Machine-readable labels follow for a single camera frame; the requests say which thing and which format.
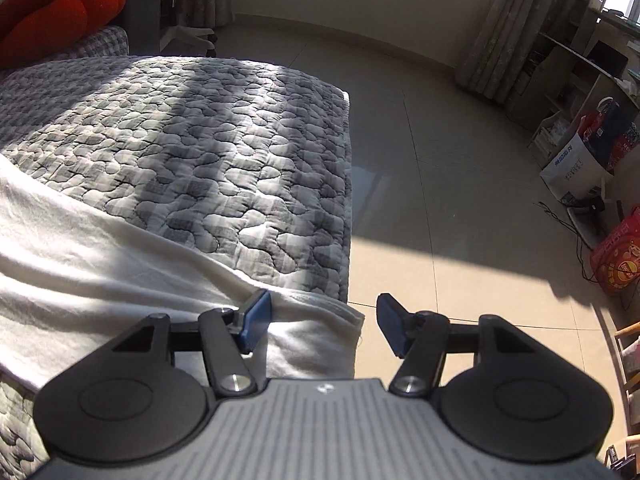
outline red package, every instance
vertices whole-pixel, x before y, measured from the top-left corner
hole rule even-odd
[[[589,129],[589,135],[591,135],[592,133],[591,125],[593,124],[593,121],[596,120],[597,117],[598,117],[598,114],[596,112],[592,112],[590,114],[583,115],[580,118],[580,124],[578,124],[577,133],[578,135],[580,135],[580,138],[583,141],[584,141],[585,132],[587,131],[587,128]]]
[[[640,276],[640,206],[596,247],[591,269],[602,289],[617,294]]]
[[[609,171],[609,173],[612,173],[616,164],[619,163],[627,153],[634,149],[638,145],[638,142],[640,142],[638,129],[635,124],[631,124],[631,127],[616,139],[611,150],[606,170]]]

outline white blanket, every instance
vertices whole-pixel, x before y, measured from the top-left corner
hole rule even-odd
[[[152,312],[195,320],[215,305],[239,306],[258,286],[271,291],[274,320],[254,352],[254,373],[261,366],[269,377],[353,376],[357,311],[254,282],[0,157],[0,367],[25,386],[41,388]]]

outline gray quilted blanket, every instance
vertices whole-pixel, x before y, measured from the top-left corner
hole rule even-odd
[[[346,301],[348,111],[341,90],[264,63],[62,60],[0,83],[0,153],[253,279]],[[41,450],[19,393],[0,396],[3,410],[0,465],[19,478]]]

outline curtain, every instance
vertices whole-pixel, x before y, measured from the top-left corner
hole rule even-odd
[[[224,27],[233,20],[231,0],[191,0],[191,27]]]
[[[471,50],[456,69],[459,85],[503,104],[537,34],[553,28],[574,0],[493,0]]]

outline cable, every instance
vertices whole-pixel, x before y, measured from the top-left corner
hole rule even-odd
[[[569,231],[571,231],[575,235],[575,257],[578,259],[578,263],[580,263],[580,270],[582,271],[582,278],[587,280],[588,282],[591,282],[591,283],[598,283],[598,280],[596,280],[594,278],[595,277],[595,273],[593,273],[591,275],[591,277],[589,277],[589,276],[587,276],[587,273],[584,270],[584,258],[582,257],[582,250],[584,249],[584,241],[582,240],[582,237],[580,236],[580,233],[576,230],[576,228],[573,225],[569,224],[569,222],[565,222],[556,213],[551,211],[551,208],[547,204],[545,204],[544,202],[538,202],[536,205],[538,207],[541,207],[545,211],[546,214],[551,216],[551,218],[553,218],[560,225],[562,225],[565,228],[569,229]]]
[[[573,234],[575,234],[575,237],[576,237],[575,238],[575,256],[578,258],[578,262],[580,263],[580,268],[582,269],[582,277],[585,280],[587,280],[588,282],[598,283],[598,280],[594,279],[595,272],[591,275],[591,277],[589,277],[589,276],[587,276],[587,273],[584,270],[584,259],[582,257],[582,250],[584,249],[584,241],[582,240],[582,237],[580,236],[580,233],[577,231],[577,229],[573,225],[569,224],[569,222],[565,222],[560,217],[558,217],[558,215],[556,213],[554,213],[553,211],[551,211],[550,207],[548,205],[546,205],[544,202],[538,202],[536,205],[538,207],[541,207],[542,209],[544,209],[546,214],[551,216],[551,218],[553,218],[559,224],[563,225],[564,227],[569,229],[569,231],[571,231]],[[624,272],[625,274],[640,274],[640,271],[628,272],[626,270],[622,270],[622,272]],[[629,310],[629,308],[631,307],[631,303],[633,303],[633,300],[634,300],[634,298],[636,296],[636,292],[638,291],[638,285],[640,285],[640,280],[636,280],[636,286],[634,287],[634,292],[631,295],[631,297],[629,298],[629,301],[627,302],[626,306],[625,306],[625,302],[622,300],[622,294],[620,294],[618,296],[618,298],[620,300],[620,308],[624,312]]]

